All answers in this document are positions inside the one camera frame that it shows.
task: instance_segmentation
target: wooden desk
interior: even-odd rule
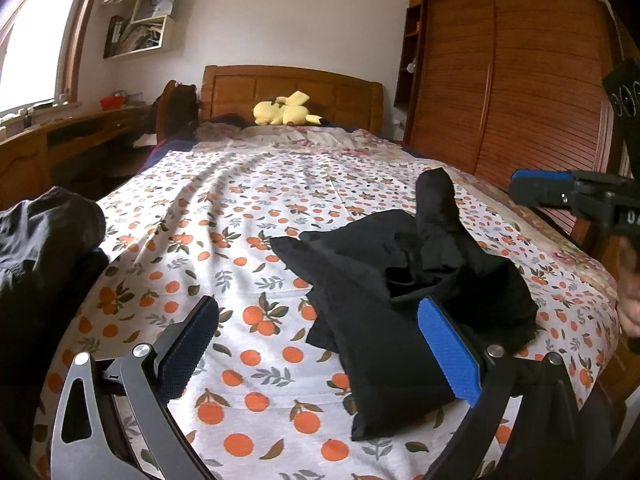
[[[0,210],[51,187],[50,169],[109,140],[140,131],[150,107],[80,115],[0,142]]]

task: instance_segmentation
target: bed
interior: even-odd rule
[[[619,333],[615,283],[604,268],[494,187],[369,133],[382,120],[376,83],[284,67],[206,67],[200,118],[250,118],[252,103],[296,89],[312,96],[312,113],[362,129],[285,128],[270,133],[276,143],[257,133],[170,151],[99,202],[111,263],[62,338],[42,390],[31,447],[41,475],[73,355],[119,356],[153,342],[208,294],[220,307],[219,329],[169,409],[217,478],[421,478],[466,403],[393,437],[352,442],[349,379],[336,354],[305,343],[316,318],[309,285],[271,251],[270,237],[330,230],[389,208],[411,212],[416,178],[439,167],[454,181],[469,232],[521,268],[539,306],[538,336],[520,356],[560,352],[578,404],[587,399]],[[481,472],[499,459],[518,403],[511,400]],[[118,406],[140,463],[158,476],[130,411]]]

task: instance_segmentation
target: bedsheet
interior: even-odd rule
[[[220,306],[220,327],[169,409],[217,478],[421,478],[468,406],[453,402],[393,437],[351,442],[357,402],[349,378],[337,355],[305,343],[316,316],[308,284],[270,247],[271,236],[415,209],[417,176],[443,165],[366,142],[371,149],[236,141],[170,152],[100,201],[108,226],[102,248],[111,264],[69,326],[42,390],[31,460],[43,476],[73,355],[119,356],[153,342],[209,294]],[[466,227],[485,250],[520,267],[539,305],[538,336],[520,356],[560,352],[582,405],[617,342],[610,276],[588,257],[568,258],[508,204],[446,169]],[[499,459],[518,405],[508,405],[482,471]],[[126,402],[118,406],[140,463],[159,477]]]

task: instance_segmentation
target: pikachu plush toy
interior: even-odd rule
[[[278,97],[275,101],[263,101],[255,105],[255,123],[264,126],[303,126],[304,124],[321,124],[322,117],[309,115],[309,110],[303,105],[309,101],[309,96],[300,91],[290,97]]]

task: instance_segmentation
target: finger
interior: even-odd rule
[[[618,297],[621,301],[640,301],[640,274],[620,269]]]
[[[640,301],[622,295],[618,298],[616,309],[619,313],[624,312],[626,318],[633,324],[640,326]]]
[[[636,324],[629,319],[622,309],[618,310],[618,317],[620,318],[620,326],[628,337],[640,337],[640,324]]]
[[[637,262],[638,254],[631,240],[626,237],[620,238],[618,243],[618,268],[635,271]]]

